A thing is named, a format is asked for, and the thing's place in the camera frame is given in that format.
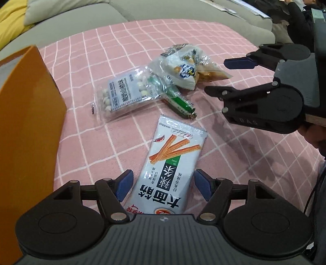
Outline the white spicy strip packet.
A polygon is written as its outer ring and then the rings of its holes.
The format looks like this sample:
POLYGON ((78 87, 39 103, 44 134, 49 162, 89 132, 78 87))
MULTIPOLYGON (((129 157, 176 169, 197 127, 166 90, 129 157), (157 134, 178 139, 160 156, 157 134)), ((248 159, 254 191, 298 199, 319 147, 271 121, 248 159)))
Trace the white spicy strip packet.
POLYGON ((181 214, 207 132, 160 116, 144 166, 125 209, 130 214, 181 214))

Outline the small green packet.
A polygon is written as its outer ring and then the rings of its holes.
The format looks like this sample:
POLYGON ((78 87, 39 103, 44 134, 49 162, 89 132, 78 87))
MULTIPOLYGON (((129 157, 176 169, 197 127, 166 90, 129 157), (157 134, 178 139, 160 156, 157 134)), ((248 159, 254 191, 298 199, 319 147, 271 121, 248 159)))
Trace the small green packet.
POLYGON ((148 81, 155 86, 159 98, 185 119, 197 117, 195 106, 186 99, 172 82, 170 76, 151 74, 148 81))

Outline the magazines on sofa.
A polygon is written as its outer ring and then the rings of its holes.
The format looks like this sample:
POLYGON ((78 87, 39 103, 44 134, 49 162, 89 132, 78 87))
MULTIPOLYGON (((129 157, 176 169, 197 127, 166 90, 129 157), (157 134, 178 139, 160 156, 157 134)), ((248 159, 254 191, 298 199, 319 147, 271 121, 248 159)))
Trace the magazines on sofa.
POLYGON ((262 18, 270 18, 267 14, 260 11, 259 9, 251 6, 245 1, 201 1, 202 3, 206 3, 220 11, 228 12, 229 14, 238 14, 238 12, 234 9, 237 6, 237 9, 241 8, 241 10, 246 9, 251 14, 258 15, 262 18))

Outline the pink checked tablecloth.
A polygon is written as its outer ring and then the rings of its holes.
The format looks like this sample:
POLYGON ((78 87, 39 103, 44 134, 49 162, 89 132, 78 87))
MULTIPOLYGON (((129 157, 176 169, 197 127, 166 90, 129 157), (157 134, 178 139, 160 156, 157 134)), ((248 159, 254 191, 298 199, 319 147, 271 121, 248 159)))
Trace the pink checked tablecloth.
MULTIPOLYGON (((175 44, 197 45, 218 65, 242 57, 255 46, 229 27, 196 20, 143 20, 109 25, 64 38, 40 50, 67 106, 58 148, 54 188, 141 172, 160 115, 177 119, 165 103, 152 102, 107 124, 92 114, 93 91, 123 72, 148 64, 175 44)), ((186 93, 194 104, 191 124, 208 136, 197 167, 234 183, 257 178, 299 209, 312 203, 323 157, 298 133, 273 132, 229 124, 222 103, 203 85, 186 93)))

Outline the clear white candy bag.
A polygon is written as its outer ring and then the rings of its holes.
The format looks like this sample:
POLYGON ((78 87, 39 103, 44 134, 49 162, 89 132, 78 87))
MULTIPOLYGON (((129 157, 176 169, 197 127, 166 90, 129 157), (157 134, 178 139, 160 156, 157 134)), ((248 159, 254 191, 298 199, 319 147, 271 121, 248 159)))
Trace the clear white candy bag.
POLYGON ((92 114, 106 123, 160 99, 166 90, 167 82, 152 69, 136 68, 95 88, 92 114))

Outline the orange cardboard box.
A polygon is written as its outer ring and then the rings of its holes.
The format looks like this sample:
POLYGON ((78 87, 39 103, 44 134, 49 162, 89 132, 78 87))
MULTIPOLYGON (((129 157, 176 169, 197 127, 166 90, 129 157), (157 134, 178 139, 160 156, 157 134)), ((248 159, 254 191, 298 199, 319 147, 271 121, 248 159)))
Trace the orange cardboard box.
POLYGON ((53 192, 66 111, 36 46, 1 61, 1 264, 22 256, 18 218, 53 192))

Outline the beige sofa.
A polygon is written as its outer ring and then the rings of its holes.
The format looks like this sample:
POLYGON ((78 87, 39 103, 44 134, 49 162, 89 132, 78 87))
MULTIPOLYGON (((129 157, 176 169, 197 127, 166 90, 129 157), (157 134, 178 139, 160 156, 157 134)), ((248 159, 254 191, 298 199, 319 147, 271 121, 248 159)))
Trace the beige sofa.
POLYGON ((271 18, 246 9, 238 14, 220 11, 201 1, 110 1, 76 8, 35 23, 1 50, 1 58, 29 45, 43 47, 65 37, 107 25, 149 19, 194 19, 222 23, 252 44, 273 43, 271 18))

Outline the beige cushion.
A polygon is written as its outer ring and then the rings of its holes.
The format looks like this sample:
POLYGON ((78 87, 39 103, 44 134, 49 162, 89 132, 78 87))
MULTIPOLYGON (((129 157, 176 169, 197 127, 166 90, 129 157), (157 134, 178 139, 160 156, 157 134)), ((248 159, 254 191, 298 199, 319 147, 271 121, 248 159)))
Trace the beige cushion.
POLYGON ((30 0, 24 18, 24 25, 31 25, 58 14, 98 3, 109 3, 107 0, 30 0))

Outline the yellow cushion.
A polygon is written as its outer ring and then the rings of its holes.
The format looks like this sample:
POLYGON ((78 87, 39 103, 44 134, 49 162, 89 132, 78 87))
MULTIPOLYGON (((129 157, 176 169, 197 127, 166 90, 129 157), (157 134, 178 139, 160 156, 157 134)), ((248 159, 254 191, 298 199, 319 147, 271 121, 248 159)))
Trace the yellow cushion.
POLYGON ((19 35, 35 26, 35 24, 24 25, 27 7, 27 0, 1 1, 1 50, 19 35))

